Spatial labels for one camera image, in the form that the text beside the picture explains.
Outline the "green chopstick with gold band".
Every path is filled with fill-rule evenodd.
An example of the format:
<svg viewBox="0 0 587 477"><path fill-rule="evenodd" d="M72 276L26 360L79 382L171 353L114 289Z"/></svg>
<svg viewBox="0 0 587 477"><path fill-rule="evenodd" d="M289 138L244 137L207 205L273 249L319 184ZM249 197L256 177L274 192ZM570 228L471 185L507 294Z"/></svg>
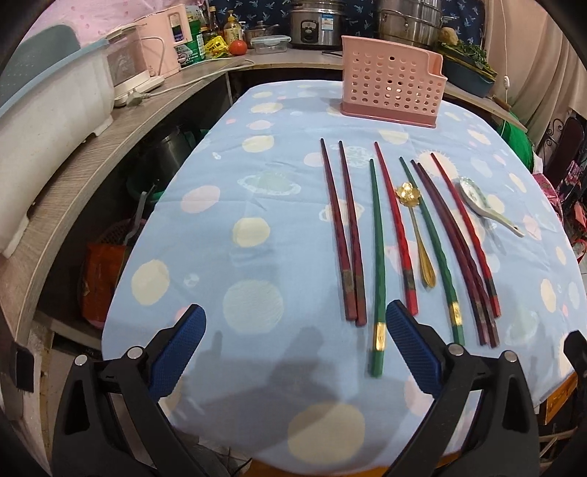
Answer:
<svg viewBox="0 0 587 477"><path fill-rule="evenodd" d="M374 330L373 347L371 351L370 375L372 378L380 378L383 375L384 353L386 348L386 278L385 278L385 252L383 226L381 219L381 207L379 190L375 171L374 160L369 161L371 191L373 201L374 220Z"/></svg>

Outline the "bright red chopstick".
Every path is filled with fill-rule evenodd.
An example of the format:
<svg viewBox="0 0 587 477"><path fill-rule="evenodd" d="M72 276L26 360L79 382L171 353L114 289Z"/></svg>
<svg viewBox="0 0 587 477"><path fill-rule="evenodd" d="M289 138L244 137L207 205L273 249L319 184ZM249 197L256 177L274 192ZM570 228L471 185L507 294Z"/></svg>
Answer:
<svg viewBox="0 0 587 477"><path fill-rule="evenodd" d="M385 190L387 192L388 201L391 208L391 215L395 227L398 257L403 277L404 305L412 315L417 315L419 312L418 298L405 227L403 225L395 190L393 189L391 176L389 174L381 147L377 141L374 142L374 148L383 175Z"/></svg>

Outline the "white ceramic patterned spoon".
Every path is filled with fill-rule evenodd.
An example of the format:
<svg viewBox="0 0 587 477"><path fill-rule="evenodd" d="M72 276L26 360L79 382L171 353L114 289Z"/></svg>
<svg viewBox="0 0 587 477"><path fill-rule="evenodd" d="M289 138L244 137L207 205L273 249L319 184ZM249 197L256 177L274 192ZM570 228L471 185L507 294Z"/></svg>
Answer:
<svg viewBox="0 0 587 477"><path fill-rule="evenodd" d="M500 223L518 237L524 237L524 233L512 221L495 210L489 203L488 198L478 185L470 178L461 177L457 180L461 196L464 202L479 216Z"/></svg>

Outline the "gold flower-shaped spoon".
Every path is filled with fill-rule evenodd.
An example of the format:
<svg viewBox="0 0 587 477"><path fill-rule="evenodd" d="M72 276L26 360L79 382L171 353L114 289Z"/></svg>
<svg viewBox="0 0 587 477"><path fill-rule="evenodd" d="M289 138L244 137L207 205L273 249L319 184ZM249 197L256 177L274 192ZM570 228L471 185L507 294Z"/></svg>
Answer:
<svg viewBox="0 0 587 477"><path fill-rule="evenodd" d="M437 283L436 273L422 240L419 223L415 213L416 208L419 206L421 194L411 182L404 182L396 189L396 196L399 199L399 202L408 209L411 217L418 248L418 261L422 282L426 288L432 289Z"/></svg>

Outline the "red bag under counter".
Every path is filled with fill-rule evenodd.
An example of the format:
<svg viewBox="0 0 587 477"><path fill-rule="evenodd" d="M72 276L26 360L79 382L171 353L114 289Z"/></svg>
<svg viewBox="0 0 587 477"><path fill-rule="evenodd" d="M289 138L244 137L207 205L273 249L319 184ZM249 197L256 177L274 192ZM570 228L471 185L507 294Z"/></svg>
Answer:
<svg viewBox="0 0 587 477"><path fill-rule="evenodd" d="M90 243L85 249L81 276L81 315L97 329L105 327L128 250L122 244Z"/></svg>

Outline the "green plastic bag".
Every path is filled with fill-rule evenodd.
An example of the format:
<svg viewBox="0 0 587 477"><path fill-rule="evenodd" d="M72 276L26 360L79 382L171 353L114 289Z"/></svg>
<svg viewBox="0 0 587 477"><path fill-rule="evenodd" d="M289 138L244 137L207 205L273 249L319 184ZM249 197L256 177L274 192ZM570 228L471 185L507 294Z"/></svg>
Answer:
<svg viewBox="0 0 587 477"><path fill-rule="evenodd" d="M526 133L517 126L507 121L503 121L499 130L499 135L509 148L516 154L521 163L532 173L534 167L534 151L532 143Z"/></svg>

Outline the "beige hanging curtain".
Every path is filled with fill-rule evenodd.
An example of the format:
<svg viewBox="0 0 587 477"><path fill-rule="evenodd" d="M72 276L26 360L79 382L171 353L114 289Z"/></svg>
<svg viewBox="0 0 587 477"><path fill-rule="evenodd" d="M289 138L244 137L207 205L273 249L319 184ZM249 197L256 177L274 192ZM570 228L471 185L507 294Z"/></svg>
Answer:
<svg viewBox="0 0 587 477"><path fill-rule="evenodd" d="M485 1L484 47L497 71L492 92L511 105L530 140L551 121L586 115L586 69L558 25L535 1Z"/></svg>

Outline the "blue planet pattern tablecloth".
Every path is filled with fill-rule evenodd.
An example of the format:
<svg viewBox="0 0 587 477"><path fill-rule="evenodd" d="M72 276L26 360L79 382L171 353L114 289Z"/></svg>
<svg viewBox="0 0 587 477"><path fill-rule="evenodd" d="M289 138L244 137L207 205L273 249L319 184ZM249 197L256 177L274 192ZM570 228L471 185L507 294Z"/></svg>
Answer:
<svg viewBox="0 0 587 477"><path fill-rule="evenodd" d="M499 347L520 358L534 404L570 375L566 336L586 296L563 227L537 182L482 118L441 105L433 128L343 115L337 81L251 88L158 201L127 261L102 334L105 358L143 345L191 304L205 335L162 406L175 427L299 474L391 464L431 398L393 344L368 372L371 326L344 315L327 191L354 198L365 288L382 209L386 297L404 295L384 183L421 164L440 192L475 181L519 227L471 218L499 295Z"/></svg>

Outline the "dark blue bowl with greens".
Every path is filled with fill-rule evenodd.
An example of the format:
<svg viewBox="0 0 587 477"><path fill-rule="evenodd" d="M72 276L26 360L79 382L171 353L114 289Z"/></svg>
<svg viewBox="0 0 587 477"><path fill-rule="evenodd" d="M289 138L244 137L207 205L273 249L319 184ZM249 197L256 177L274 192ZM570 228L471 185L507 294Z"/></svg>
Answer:
<svg viewBox="0 0 587 477"><path fill-rule="evenodd" d="M486 61L486 53L475 45L437 43L436 52L443 56L443 75L451 84L486 97L496 83L497 72Z"/></svg>

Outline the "pink perforated utensil holder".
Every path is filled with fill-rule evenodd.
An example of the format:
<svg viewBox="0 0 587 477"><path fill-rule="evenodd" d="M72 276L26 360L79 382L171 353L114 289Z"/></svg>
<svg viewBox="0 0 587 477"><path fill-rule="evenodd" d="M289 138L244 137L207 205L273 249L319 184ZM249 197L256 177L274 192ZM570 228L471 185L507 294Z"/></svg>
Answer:
<svg viewBox="0 0 587 477"><path fill-rule="evenodd" d="M396 42L344 36L342 61L343 114L436 126L447 83L442 55Z"/></svg>

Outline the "navy blue patterned cloth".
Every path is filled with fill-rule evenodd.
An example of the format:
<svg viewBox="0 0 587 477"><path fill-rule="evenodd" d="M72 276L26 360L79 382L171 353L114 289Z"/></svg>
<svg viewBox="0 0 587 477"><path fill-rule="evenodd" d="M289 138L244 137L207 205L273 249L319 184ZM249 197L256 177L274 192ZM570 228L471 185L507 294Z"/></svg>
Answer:
<svg viewBox="0 0 587 477"><path fill-rule="evenodd" d="M280 32L288 32L292 2L288 0L235 0L210 1L217 9L218 20L224 22L232 10L248 26L263 21L279 25ZM485 36L485 3L482 1L442 1L442 12L448 18L447 26L453 28L460 40L479 45ZM377 31L377 1L344 1L346 27L350 35L373 38Z"/></svg>

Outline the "stainless steel steamer pot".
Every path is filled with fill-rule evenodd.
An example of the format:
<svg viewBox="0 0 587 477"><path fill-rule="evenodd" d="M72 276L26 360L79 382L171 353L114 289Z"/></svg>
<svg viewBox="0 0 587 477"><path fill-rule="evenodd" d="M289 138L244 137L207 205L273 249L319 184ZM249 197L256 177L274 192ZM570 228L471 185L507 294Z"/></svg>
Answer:
<svg viewBox="0 0 587 477"><path fill-rule="evenodd" d="M381 0L377 3L378 38L418 48L437 42L443 26L438 0Z"/></svg>

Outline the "white blender with jar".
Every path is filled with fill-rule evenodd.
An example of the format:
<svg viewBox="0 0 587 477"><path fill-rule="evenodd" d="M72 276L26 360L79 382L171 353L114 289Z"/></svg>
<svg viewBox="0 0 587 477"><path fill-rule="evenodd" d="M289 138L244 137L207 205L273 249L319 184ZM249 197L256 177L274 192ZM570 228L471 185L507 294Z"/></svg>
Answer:
<svg viewBox="0 0 587 477"><path fill-rule="evenodd" d="M115 108L125 107L134 92L148 94L164 83L164 77L149 73L135 25L113 30L105 39L109 42L106 59L112 77Z"/></svg>

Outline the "green tin can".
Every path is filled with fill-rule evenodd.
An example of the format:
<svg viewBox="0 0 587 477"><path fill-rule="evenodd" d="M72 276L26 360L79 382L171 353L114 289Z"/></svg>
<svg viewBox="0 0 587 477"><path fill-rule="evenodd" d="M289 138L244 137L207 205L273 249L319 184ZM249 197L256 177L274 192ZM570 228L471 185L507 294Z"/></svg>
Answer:
<svg viewBox="0 0 587 477"><path fill-rule="evenodd" d="M182 68L201 63L206 59L201 22L199 20L191 21L189 27L192 40L175 47L178 63Z"/></svg>

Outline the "silver electric rice cooker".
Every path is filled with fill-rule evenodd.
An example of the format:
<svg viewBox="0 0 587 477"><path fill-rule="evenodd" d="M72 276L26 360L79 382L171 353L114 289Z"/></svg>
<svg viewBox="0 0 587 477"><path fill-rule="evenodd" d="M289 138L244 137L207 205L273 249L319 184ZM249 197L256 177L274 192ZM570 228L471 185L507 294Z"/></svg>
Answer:
<svg viewBox="0 0 587 477"><path fill-rule="evenodd" d="M301 49L340 49L344 20L342 1L292 1L292 44Z"/></svg>

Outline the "yellow snack packet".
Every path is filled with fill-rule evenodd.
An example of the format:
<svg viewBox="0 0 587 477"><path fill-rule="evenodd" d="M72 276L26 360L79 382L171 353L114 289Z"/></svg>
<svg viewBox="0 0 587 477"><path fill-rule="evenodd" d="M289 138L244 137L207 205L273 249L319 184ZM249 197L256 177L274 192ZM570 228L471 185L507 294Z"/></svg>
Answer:
<svg viewBox="0 0 587 477"><path fill-rule="evenodd" d="M219 59L230 56L229 46L222 36L211 38L204 46L206 59Z"/></svg>

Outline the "pink electric kettle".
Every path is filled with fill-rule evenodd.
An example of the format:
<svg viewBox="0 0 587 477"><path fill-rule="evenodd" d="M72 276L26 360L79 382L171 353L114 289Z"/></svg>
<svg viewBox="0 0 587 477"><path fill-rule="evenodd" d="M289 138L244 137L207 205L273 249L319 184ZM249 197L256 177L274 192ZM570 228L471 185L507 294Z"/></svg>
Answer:
<svg viewBox="0 0 587 477"><path fill-rule="evenodd" d="M145 63L152 76L170 77L181 69L176 48L192 41L184 4L134 21Z"/></svg>

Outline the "red tomato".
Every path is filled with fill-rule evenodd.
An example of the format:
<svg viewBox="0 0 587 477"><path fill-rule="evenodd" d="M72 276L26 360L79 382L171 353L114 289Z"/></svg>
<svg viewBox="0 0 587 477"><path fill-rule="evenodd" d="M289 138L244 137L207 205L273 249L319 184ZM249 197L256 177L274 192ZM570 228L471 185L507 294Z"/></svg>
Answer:
<svg viewBox="0 0 587 477"><path fill-rule="evenodd" d="M229 53L231 56L239 57L246 55L248 45L244 40L236 39L229 45Z"/></svg>

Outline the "pink dotted curtain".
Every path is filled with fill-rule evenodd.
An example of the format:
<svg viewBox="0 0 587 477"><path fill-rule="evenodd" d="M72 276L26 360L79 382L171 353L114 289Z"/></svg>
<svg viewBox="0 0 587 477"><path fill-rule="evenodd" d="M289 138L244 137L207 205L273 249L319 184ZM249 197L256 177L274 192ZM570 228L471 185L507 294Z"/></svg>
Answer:
<svg viewBox="0 0 587 477"><path fill-rule="evenodd" d="M188 1L173 0L57 0L32 25L24 39L56 25L70 27L83 47L110 31L143 16Z"/></svg>

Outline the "clear glass food container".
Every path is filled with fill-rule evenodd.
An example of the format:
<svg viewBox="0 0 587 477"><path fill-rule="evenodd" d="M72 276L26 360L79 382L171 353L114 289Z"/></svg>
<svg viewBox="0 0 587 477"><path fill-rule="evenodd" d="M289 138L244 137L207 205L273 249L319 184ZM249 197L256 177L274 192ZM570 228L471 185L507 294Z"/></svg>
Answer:
<svg viewBox="0 0 587 477"><path fill-rule="evenodd" d="M286 35L261 36L251 39L251 47L257 55L285 52L292 38Z"/></svg>

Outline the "yellow dish soap bottle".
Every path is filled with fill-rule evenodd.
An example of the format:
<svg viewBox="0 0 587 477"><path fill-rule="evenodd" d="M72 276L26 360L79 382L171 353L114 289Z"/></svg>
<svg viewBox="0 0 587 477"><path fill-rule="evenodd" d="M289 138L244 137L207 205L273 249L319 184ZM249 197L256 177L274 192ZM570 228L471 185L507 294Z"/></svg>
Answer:
<svg viewBox="0 0 587 477"><path fill-rule="evenodd" d="M243 40L242 27L233 10L228 12L226 23L223 28L223 36L228 46L235 41Z"/></svg>

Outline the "small steel pot with lid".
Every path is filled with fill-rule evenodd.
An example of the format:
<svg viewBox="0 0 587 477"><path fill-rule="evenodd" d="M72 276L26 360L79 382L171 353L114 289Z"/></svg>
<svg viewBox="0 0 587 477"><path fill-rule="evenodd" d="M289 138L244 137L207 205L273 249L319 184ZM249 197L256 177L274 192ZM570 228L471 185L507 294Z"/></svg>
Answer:
<svg viewBox="0 0 587 477"><path fill-rule="evenodd" d="M278 31L278 24L267 25L264 21L258 21L256 25L244 30L245 41L250 48L255 38L268 37Z"/></svg>

